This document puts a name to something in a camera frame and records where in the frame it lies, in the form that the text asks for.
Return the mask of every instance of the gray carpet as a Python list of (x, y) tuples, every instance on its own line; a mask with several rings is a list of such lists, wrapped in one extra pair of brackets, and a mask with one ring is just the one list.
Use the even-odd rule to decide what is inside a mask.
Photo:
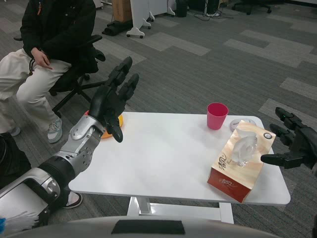
[[(18, 34), (27, 0), (0, 1), (0, 58), (21, 48), (13, 41)], [(110, 70), (131, 55), (141, 80), (128, 111), (204, 114), (210, 102), (223, 102), (231, 115), (252, 115), (281, 124), (274, 115), (276, 106), (296, 112), (317, 128), (317, 10), (283, 4), (272, 6), (272, 13), (256, 8), (252, 15), (224, 9), (224, 16), (202, 22), (190, 12), (186, 18), (162, 16), (146, 37), (128, 39), (124, 34), (104, 36), (96, 44), (107, 57), (91, 81), (106, 78)], [(111, 8), (98, 11), (95, 33), (101, 33), (111, 20)], [(65, 94), (50, 97), (52, 105)], [(12, 113), (22, 128), (16, 137), (33, 166), (58, 151), (67, 131), (88, 109), (88, 103), (75, 96), (63, 109), (61, 142), (47, 143), (25, 111), (11, 100)], [(285, 152), (279, 142), (275, 152)], [(305, 167), (281, 169), (292, 200), (285, 207), (232, 205), (235, 224), (267, 231), (283, 238), (309, 238), (317, 213), (317, 184)], [(101, 216), (126, 215), (129, 198), (84, 195), (84, 202), (73, 210), (60, 210), (50, 224)], [(196, 201), (166, 201), (173, 204), (214, 206)]]

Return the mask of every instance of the robotic arm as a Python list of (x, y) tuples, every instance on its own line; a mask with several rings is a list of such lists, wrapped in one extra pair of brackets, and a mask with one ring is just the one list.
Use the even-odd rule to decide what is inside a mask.
[(128, 57), (110, 73), (106, 84), (95, 93), (88, 116), (82, 116), (71, 129), (61, 151), (0, 190), (1, 216), (10, 218), (27, 212), (37, 215), (39, 220), (47, 220), (49, 207), (59, 198), (60, 190), (90, 165), (103, 133), (107, 130), (122, 142), (118, 117), (133, 96), (139, 75), (134, 74), (118, 93), (117, 88), (131, 66), (132, 59)]
[(276, 108), (276, 115), (289, 129), (271, 124), (270, 129), (289, 147), (290, 152), (285, 154), (263, 155), (264, 163), (283, 166), (286, 169), (299, 167), (305, 164), (317, 177), (317, 132), (302, 123), (296, 115), (282, 108)]

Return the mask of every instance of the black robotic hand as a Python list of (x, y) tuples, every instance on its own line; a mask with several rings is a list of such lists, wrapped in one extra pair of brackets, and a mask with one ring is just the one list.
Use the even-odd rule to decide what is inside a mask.
[(276, 108), (275, 113), (284, 122), (284, 125), (295, 132), (286, 130), (278, 125), (269, 127), (289, 147), (290, 152), (285, 154), (262, 155), (261, 161), (271, 165), (283, 166), (286, 169), (305, 164), (317, 176), (317, 132), (302, 123), (297, 116), (282, 108)]
[(123, 141), (118, 117), (123, 113), (126, 102), (133, 96), (139, 82), (139, 75), (134, 74), (119, 92), (116, 92), (131, 66), (132, 59), (128, 57), (110, 73), (107, 83), (100, 86), (95, 93), (89, 110), (89, 115), (98, 120), (118, 142)]

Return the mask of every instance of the plastic cup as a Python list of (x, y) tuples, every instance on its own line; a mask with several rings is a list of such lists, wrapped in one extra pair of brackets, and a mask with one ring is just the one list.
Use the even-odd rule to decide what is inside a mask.
[(207, 107), (207, 126), (212, 130), (219, 130), (229, 113), (229, 109), (222, 103), (211, 103)]

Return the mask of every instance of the chair armrest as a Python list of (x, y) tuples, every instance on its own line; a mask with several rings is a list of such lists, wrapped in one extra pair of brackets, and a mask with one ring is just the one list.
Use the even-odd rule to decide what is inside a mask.
[(100, 50), (96, 50), (95, 58), (100, 60), (101, 62), (105, 62), (106, 60), (105, 55)]
[(91, 38), (89, 39), (89, 41), (87, 41), (87, 42), (85, 42), (85, 43), (83, 43), (83, 44), (81, 44), (81, 45), (79, 45), (79, 46), (76, 46), (76, 48), (79, 49), (79, 48), (86, 47), (86, 46), (88, 46), (88, 45), (93, 44), (94, 42), (97, 42), (97, 41), (101, 40), (102, 38), (103, 38), (103, 37), (100, 36), (100, 35), (93, 35), (93, 36), (91, 36)]

